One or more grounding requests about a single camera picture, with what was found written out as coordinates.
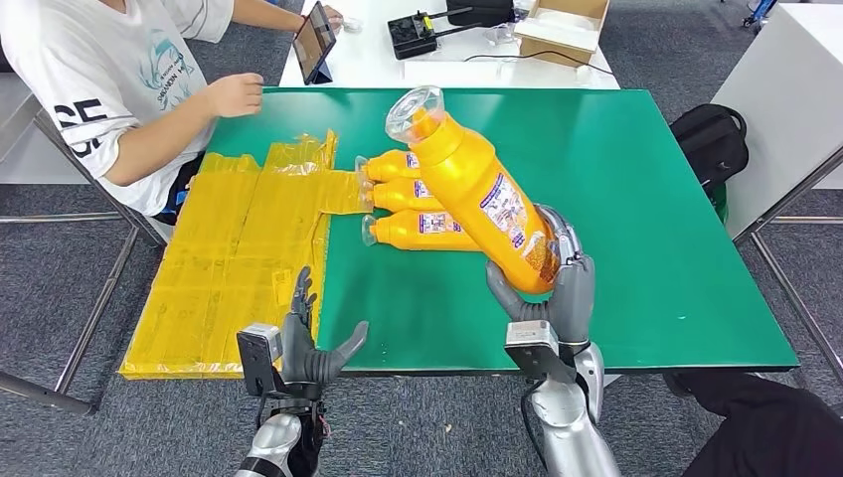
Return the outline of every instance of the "black backpack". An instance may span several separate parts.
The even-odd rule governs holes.
[[[730,107],[699,105],[673,121],[670,130],[713,201],[715,189],[750,162],[747,123]]]
[[[491,28],[512,20],[512,0],[445,0],[448,11],[473,7],[468,13],[447,17],[451,25],[471,25],[480,22]]]
[[[12,66],[6,60],[6,55],[3,53],[3,40],[0,39],[0,73],[12,73]]]

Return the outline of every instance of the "clear bottle cap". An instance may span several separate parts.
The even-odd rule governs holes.
[[[361,185],[369,180],[369,173],[366,170],[368,164],[369,158],[357,156],[357,158],[354,159],[354,172],[357,173],[357,179],[360,181]]]
[[[372,246],[378,242],[378,238],[375,236],[375,223],[378,220],[375,219],[375,216],[365,215],[363,216],[363,228],[361,230],[363,236],[363,244],[365,246]]]
[[[375,210],[375,185],[369,181],[360,184],[360,205],[369,212]]]
[[[401,96],[387,114],[387,134],[405,144],[427,139],[445,117],[442,90],[419,86]]]

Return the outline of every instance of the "yellow plastic bag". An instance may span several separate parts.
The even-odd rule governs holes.
[[[332,171],[336,136],[209,153],[152,283],[119,372],[127,379],[239,378],[236,333],[280,325],[298,270],[321,296],[329,217],[367,212],[351,172]],[[314,305],[314,338],[321,299]]]

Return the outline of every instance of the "black pants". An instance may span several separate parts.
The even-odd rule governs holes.
[[[683,374],[678,381],[726,418],[685,477],[843,475],[843,422],[819,397],[740,373]]]
[[[193,176],[199,174],[199,168],[202,166],[202,159],[204,157],[205,151],[202,151],[196,156],[196,159],[182,164],[175,182],[170,186],[170,192],[167,195],[167,205],[160,214],[152,216],[152,219],[168,226],[176,225],[176,220],[179,218],[179,213],[182,212],[184,201],[187,199],[190,183],[193,180]]]

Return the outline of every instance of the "cable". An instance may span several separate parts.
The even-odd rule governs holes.
[[[524,428],[527,429],[527,435],[530,437],[530,442],[533,443],[533,450],[536,451],[536,455],[538,455],[539,460],[542,461],[542,467],[544,467],[545,470],[548,470],[548,463],[545,462],[545,456],[542,454],[542,449],[539,447],[539,440],[536,438],[536,433],[533,432],[533,427],[530,425],[530,419],[527,417],[527,399],[544,382],[545,380],[536,381],[521,395],[521,418],[524,419]]]
[[[515,59],[523,60],[525,58],[538,57],[539,55],[544,55],[546,53],[549,53],[551,55],[559,55],[560,57],[567,58],[568,60],[571,60],[572,62],[579,63],[580,65],[583,65],[584,67],[589,67],[589,68],[591,68],[593,70],[597,70],[601,73],[606,73],[607,75],[614,76],[614,73],[610,72],[609,70],[604,70],[603,68],[596,67],[594,65],[590,65],[587,62],[584,62],[582,60],[577,60],[574,57],[569,57],[568,55],[566,55],[564,53],[555,52],[553,50],[545,50],[545,51],[533,53],[533,54],[530,54],[530,55],[474,55],[473,57],[468,57],[463,61],[464,62],[470,62],[471,60],[474,60],[475,58],[515,58]]]

